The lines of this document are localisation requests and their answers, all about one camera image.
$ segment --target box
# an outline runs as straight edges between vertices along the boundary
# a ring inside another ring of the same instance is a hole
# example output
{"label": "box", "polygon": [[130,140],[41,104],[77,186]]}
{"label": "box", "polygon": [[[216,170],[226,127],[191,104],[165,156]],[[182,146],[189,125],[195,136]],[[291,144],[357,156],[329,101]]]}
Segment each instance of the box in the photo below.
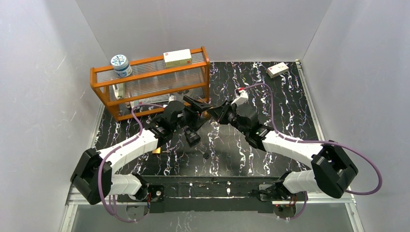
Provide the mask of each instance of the box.
{"label": "box", "polygon": [[269,67],[266,72],[271,78],[274,78],[275,76],[279,76],[281,74],[284,74],[289,70],[288,66],[286,66],[285,63],[279,63],[277,65],[274,65],[272,67]]}
{"label": "box", "polygon": [[164,61],[166,68],[191,64],[191,51],[189,49],[184,49],[174,52],[166,52],[164,53]]}

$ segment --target black marble table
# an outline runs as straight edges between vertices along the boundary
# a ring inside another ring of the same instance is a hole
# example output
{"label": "black marble table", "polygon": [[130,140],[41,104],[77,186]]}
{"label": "black marble table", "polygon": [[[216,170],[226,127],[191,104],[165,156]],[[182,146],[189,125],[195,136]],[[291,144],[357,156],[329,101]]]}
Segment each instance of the black marble table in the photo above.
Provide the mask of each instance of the black marble table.
{"label": "black marble table", "polygon": [[[234,90],[255,83],[267,83],[274,93],[274,121],[285,134],[317,139],[308,102],[294,62],[286,62],[289,71],[270,78],[266,69],[278,62],[212,62],[210,101],[220,105],[234,99]],[[265,87],[248,90],[249,103],[256,106],[262,123],[270,122],[270,98]],[[141,118],[143,125],[154,115]],[[116,122],[104,111],[96,138],[95,148],[102,149],[119,143],[138,132],[135,120]],[[281,176],[285,171],[301,171],[307,167],[280,154],[254,149],[245,137],[229,125],[208,121],[198,131],[201,143],[189,147],[183,132],[176,134],[164,145],[161,154],[146,153],[120,170],[129,174],[136,170],[142,175],[185,176]],[[210,154],[204,159],[200,151]]]}

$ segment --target blue and white container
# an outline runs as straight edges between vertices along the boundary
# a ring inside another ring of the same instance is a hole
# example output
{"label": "blue and white container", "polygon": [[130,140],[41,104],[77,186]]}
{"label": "blue and white container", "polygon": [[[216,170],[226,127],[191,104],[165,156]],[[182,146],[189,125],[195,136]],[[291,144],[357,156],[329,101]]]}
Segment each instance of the blue and white container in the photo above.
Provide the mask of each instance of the blue and white container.
{"label": "blue and white container", "polygon": [[111,65],[119,77],[131,75],[132,69],[125,55],[116,55],[111,59]]}

